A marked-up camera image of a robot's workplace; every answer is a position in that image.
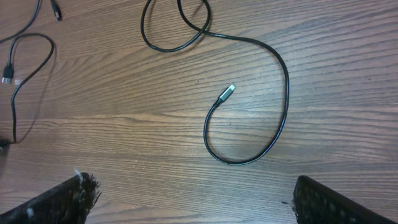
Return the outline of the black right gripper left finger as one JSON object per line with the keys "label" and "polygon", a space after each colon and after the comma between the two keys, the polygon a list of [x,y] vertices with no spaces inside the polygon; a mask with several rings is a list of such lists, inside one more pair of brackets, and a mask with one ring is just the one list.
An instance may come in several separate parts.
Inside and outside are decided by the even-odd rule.
{"label": "black right gripper left finger", "polygon": [[77,175],[1,214],[1,224],[85,224],[101,195],[93,175]]}

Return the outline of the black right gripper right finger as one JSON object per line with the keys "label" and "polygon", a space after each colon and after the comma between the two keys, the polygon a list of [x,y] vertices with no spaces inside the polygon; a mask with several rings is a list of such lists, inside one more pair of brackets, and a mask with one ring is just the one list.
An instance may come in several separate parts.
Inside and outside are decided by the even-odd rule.
{"label": "black right gripper right finger", "polygon": [[298,177],[293,196],[299,224],[395,224],[306,175]]}

